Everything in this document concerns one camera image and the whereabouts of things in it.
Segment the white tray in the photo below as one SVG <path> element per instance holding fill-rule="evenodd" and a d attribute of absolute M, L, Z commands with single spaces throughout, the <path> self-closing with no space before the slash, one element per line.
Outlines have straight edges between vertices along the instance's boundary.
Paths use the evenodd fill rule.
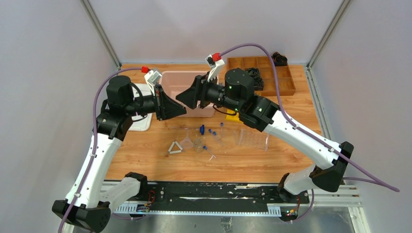
<path fill-rule="evenodd" d="M 136 83 L 136 86 L 142 91 L 142 95 L 151 95 L 150 88 L 147 84 Z M 139 96 L 139 93 L 133 88 L 133 93 L 135 97 Z M 152 115 L 153 113 L 149 113 L 144 120 L 133 122 L 133 125 L 130 127 L 129 130 L 131 131 L 146 131 L 150 128 L 150 124 L 152 122 Z M 141 119 L 141 116 L 133 116 L 132 120 Z"/>

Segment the black cable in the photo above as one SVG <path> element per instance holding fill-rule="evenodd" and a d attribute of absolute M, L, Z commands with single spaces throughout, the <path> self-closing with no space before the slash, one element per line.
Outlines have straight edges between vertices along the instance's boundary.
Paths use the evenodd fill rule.
<path fill-rule="evenodd" d="M 132 85 L 132 87 L 134 89 L 136 89 L 136 91 L 139 93 L 139 98 L 138 98 L 139 99 L 139 105 L 140 105 L 140 107 L 143 107 L 143 94 L 142 94 L 141 90 L 134 83 L 130 83 L 130 85 Z"/>
<path fill-rule="evenodd" d="M 147 117 L 147 115 L 144 115 L 142 118 L 140 118 L 138 120 L 133 120 L 133 122 L 138 122 L 138 121 L 144 120 L 144 119 L 146 119 L 146 117 Z"/>
<path fill-rule="evenodd" d="M 216 111 L 218 111 L 219 113 L 223 113 L 223 114 L 226 114 L 226 115 L 229 115 L 229 116 L 236 116 L 236 114 L 237 114 L 236 112 L 235 112 L 235 113 L 225 113 L 225 112 L 222 112 L 222 111 L 220 111 L 219 109 L 216 108 L 216 105 L 215 105 L 215 104 L 213 105 L 213 109 L 216 110 Z"/>

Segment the wooden compartment box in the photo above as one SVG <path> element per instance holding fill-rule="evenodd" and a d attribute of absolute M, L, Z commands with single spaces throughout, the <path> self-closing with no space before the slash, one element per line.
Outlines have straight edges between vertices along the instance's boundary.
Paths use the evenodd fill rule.
<path fill-rule="evenodd" d="M 260 96 L 276 96 L 274 74 L 268 57 L 231 57 L 227 59 L 227 70 L 241 68 L 258 68 L 260 76 L 265 82 L 263 91 L 255 91 Z M 289 66 L 275 67 L 279 81 L 279 91 L 281 96 L 293 96 L 296 88 L 293 83 Z"/>

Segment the triangle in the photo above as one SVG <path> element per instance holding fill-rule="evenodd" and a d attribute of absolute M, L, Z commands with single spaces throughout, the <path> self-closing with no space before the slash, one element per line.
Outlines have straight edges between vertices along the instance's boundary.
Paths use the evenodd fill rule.
<path fill-rule="evenodd" d="M 169 153 L 170 154 L 176 154 L 182 152 L 183 148 L 180 146 L 180 144 L 176 141 L 172 142 L 172 144 L 169 147 Z"/>

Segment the pink plastic bin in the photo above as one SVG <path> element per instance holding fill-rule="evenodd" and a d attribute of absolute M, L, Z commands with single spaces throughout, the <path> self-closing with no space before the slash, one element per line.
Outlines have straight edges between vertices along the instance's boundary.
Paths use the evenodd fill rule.
<path fill-rule="evenodd" d="M 182 93 L 192 85 L 193 80 L 197 75 L 204 75 L 206 73 L 207 71 L 165 71 L 162 73 L 162 78 L 160 79 L 159 84 L 162 85 L 166 95 L 176 100 L 178 94 Z M 204 109 L 190 109 L 186 105 L 182 105 L 186 107 L 188 113 L 181 115 L 180 117 L 212 117 L 215 113 L 212 103 Z"/>

